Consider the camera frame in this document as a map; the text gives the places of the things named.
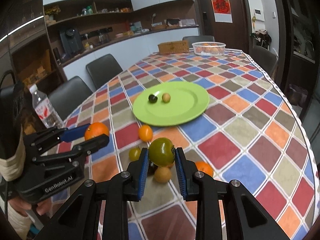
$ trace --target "black chair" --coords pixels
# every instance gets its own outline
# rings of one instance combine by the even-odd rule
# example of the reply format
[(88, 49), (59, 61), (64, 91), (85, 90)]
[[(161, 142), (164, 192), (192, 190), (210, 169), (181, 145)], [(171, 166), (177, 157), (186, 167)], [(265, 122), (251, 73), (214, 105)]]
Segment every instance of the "black chair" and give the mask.
[(59, 86), (48, 98), (61, 119), (65, 120), (90, 95), (90, 88), (80, 77), (75, 76)]
[(269, 76), (273, 74), (278, 64), (277, 55), (261, 46), (254, 46), (250, 56), (265, 72), (268, 73)]
[(189, 48), (192, 48), (192, 43), (203, 42), (203, 41), (215, 41), (213, 36), (185, 36), (182, 38), (183, 41), (187, 40), (189, 43)]
[(86, 66), (86, 69), (96, 89), (99, 89), (123, 71), (117, 60), (111, 54), (107, 54), (90, 62)]

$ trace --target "person's hand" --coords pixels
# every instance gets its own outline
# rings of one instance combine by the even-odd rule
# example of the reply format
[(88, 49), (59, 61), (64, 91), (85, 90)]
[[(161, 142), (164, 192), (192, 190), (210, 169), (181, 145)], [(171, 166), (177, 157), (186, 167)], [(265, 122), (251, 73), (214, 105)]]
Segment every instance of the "person's hand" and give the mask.
[[(18, 212), (20, 215), (27, 217), (27, 213), (25, 210), (31, 210), (31, 204), (25, 202), (20, 197), (12, 198), (8, 201), (10, 203), (10, 206)], [(37, 204), (36, 211), (37, 213), (42, 216), (45, 213), (47, 213), (51, 208), (51, 199), (48, 198), (40, 203)]]

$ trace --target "green plate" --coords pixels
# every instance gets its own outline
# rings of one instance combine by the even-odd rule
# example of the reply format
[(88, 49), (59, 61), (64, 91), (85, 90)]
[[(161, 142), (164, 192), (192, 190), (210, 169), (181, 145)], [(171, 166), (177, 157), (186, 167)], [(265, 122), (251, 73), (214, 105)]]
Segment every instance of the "green plate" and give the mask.
[[(169, 93), (171, 100), (161, 99)], [(154, 104), (148, 97), (158, 97)], [(209, 94), (203, 87), (184, 81), (165, 82), (144, 90), (133, 103), (133, 114), (143, 123), (153, 126), (172, 126), (191, 121), (201, 115), (209, 104)]]

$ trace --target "potted plant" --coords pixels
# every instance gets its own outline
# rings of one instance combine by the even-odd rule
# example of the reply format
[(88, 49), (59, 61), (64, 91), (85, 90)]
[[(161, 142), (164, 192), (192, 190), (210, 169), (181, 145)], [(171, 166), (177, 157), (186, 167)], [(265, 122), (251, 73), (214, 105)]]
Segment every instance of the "potted plant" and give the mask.
[(54, 14), (58, 14), (59, 12), (61, 12), (59, 5), (55, 5), (51, 8), (48, 8), (45, 10), (45, 14), (49, 16), (49, 20), (52, 21), (53, 20), (53, 15)]

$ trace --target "red fu poster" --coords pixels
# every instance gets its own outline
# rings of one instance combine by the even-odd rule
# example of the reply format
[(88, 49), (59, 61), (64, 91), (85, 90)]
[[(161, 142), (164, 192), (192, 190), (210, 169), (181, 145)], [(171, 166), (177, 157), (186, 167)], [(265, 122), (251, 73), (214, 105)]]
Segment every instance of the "red fu poster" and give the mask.
[(216, 22), (232, 23), (229, 0), (211, 0)]

